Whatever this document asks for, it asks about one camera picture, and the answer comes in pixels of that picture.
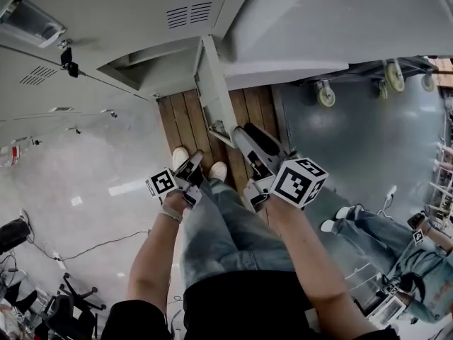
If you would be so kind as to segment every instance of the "wheel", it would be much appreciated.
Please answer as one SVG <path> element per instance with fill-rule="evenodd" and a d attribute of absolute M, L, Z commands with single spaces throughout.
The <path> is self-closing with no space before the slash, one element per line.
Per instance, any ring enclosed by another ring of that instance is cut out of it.
<path fill-rule="evenodd" d="M 379 98 L 387 99 L 389 97 L 389 90 L 385 82 L 379 82 Z"/>
<path fill-rule="evenodd" d="M 318 102 L 324 107 L 332 107 L 335 104 L 335 92 L 329 87 L 323 87 L 318 91 Z"/>
<path fill-rule="evenodd" d="M 404 78 L 398 75 L 395 63 L 388 63 L 385 67 L 385 82 L 398 94 L 404 91 Z"/>
<path fill-rule="evenodd" d="M 427 92 L 432 92 L 434 91 L 434 88 L 435 88 L 435 83 L 434 83 L 434 79 L 432 79 L 432 75 L 430 74 L 425 74 L 423 77 L 422 77 L 422 87 L 425 91 Z"/>

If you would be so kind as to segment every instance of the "light blue jeans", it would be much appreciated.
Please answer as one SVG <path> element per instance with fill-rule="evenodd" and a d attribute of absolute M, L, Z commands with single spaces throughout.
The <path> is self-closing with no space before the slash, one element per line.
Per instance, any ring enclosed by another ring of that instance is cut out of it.
<path fill-rule="evenodd" d="M 218 179 L 200 189 L 203 197 L 183 221 L 186 288 L 233 271 L 294 271 L 283 241 L 245 209 L 236 191 Z"/>
<path fill-rule="evenodd" d="M 367 210 L 350 210 L 346 219 L 335 222 L 332 233 L 349 242 L 384 275 L 412 241 L 409 228 Z"/>

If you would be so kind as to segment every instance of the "wristband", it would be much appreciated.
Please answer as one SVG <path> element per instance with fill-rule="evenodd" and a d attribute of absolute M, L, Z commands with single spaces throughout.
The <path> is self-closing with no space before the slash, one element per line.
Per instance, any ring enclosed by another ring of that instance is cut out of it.
<path fill-rule="evenodd" d="M 175 220 L 178 222 L 178 224 L 181 224 L 183 221 L 183 216 L 179 214 L 176 210 L 173 208 L 170 208 L 167 204 L 162 204 L 161 209 L 159 211 L 161 214 L 168 215 L 171 219 Z"/>

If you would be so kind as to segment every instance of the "cabinet door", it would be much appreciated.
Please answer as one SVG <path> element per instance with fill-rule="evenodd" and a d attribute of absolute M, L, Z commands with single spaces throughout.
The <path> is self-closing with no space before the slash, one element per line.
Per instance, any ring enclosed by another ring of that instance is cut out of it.
<path fill-rule="evenodd" d="M 194 68 L 195 84 L 210 134 L 231 147 L 237 126 L 227 83 L 211 35 L 201 37 Z"/>

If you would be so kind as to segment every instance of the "black office chair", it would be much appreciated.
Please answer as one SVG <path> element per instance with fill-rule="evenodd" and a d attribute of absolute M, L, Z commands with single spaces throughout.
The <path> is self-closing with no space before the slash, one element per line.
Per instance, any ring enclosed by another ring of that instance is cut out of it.
<path fill-rule="evenodd" d="M 88 296 L 96 293 L 98 291 L 97 288 L 93 287 L 90 292 L 80 295 L 67 280 L 69 277 L 69 273 L 65 273 L 63 277 L 69 291 L 65 290 L 64 285 L 60 285 L 59 290 L 65 295 L 61 295 L 58 292 L 57 297 L 52 297 L 41 317 L 47 327 L 64 340 L 89 340 L 93 335 L 93 331 L 97 339 L 98 314 L 94 315 L 91 309 L 105 310 L 107 307 L 105 305 L 96 306 L 85 300 Z M 81 310 L 78 319 L 73 317 L 74 307 Z"/>

